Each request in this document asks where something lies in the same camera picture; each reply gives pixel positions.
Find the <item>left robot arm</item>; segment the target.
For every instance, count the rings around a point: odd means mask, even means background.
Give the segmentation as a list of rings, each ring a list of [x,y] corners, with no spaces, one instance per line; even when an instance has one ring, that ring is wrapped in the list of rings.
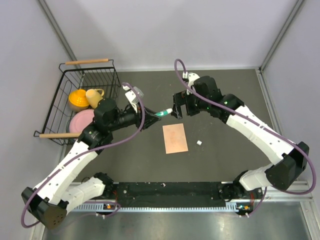
[[[162,113],[156,113],[135,101],[120,110],[113,99],[100,100],[94,110],[93,121],[82,131],[59,165],[41,183],[23,190],[21,225],[28,228],[25,214],[29,212],[39,223],[52,230],[61,224],[69,212],[86,201],[100,196],[109,198],[114,191],[113,181],[104,173],[97,173],[77,187],[69,186],[103,149],[122,144],[121,141],[112,142],[114,131],[131,125],[141,131],[161,117]]]

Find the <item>white green glue stick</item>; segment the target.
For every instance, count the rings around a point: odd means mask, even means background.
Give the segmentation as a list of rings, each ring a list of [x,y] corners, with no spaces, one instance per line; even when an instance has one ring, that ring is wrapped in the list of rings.
[[[170,115],[172,112],[173,112],[173,109],[168,108],[168,109],[165,109],[165,110],[162,110],[160,112],[155,113],[155,115],[162,118],[162,117]]]

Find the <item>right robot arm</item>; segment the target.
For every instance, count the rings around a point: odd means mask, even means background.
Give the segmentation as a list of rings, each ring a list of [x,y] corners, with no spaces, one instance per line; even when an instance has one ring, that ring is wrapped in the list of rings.
[[[265,187],[288,192],[307,166],[309,146],[303,141],[295,143],[275,132],[235,95],[223,95],[214,78],[184,72],[179,79],[186,90],[173,95],[173,116],[182,118],[182,106],[186,107],[189,116],[207,112],[241,133],[270,162],[266,166],[243,171],[233,182],[234,194],[245,198],[252,190]]]

